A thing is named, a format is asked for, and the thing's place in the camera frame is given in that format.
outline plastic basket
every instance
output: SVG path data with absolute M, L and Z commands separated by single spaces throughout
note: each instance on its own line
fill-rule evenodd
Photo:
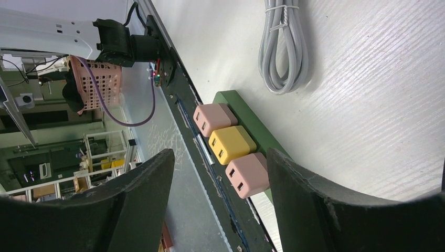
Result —
M 87 60 L 87 63 L 96 78 L 105 104 L 109 106 L 118 105 L 122 68 L 113 64 L 99 63 L 92 60 Z M 76 80 L 77 91 L 83 100 L 83 110 L 100 108 L 101 105 L 96 89 L 83 64 L 76 57 L 71 57 L 71 67 Z

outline purple cable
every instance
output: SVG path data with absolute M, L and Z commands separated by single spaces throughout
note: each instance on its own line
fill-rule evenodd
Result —
M 98 95 L 98 97 L 99 97 L 100 104 L 102 105 L 102 108 L 103 108 L 103 110 L 105 111 L 105 113 L 106 113 L 106 114 L 107 114 L 107 115 L 108 115 L 114 122 L 116 122 L 116 123 L 119 124 L 119 125 L 125 126 L 125 127 L 138 127 L 138 126 L 141 126 L 141 125 L 144 125 L 144 124 L 148 123 L 148 122 L 151 120 L 151 118 L 152 118 L 153 115 L 154 115 L 154 111 L 156 110 L 156 99 L 155 99 L 155 93 L 154 93 L 153 76 L 150 76 L 150 79 L 151 79 L 150 84 L 151 84 L 151 86 L 152 86 L 152 95 L 153 95 L 153 106 L 152 106 L 152 112 L 150 113 L 149 117 L 148 117 L 147 119 L 143 120 L 142 122 L 138 122 L 138 123 L 126 123 L 126 122 L 121 122 L 121 121 L 119 121 L 118 119 L 116 119 L 116 118 L 110 113 L 110 111 L 108 110 L 107 106 L 105 105 L 105 102 L 103 101 L 102 95 L 101 95 L 101 93 L 100 93 L 99 86 L 98 86 L 98 84 L 97 84 L 97 82 L 96 82 L 96 78 L 95 78 L 93 72 L 91 71 L 90 67 L 88 66 L 87 61 L 86 61 L 84 58 L 77 57 L 77 56 L 75 56 L 75 57 L 76 57 L 80 62 L 82 62 L 83 66 L 85 67 L 85 69 L 86 69 L 86 70 L 88 71 L 88 73 L 90 74 L 91 80 L 93 81 L 94 88 L 96 89 L 96 93 L 97 93 L 97 95 Z

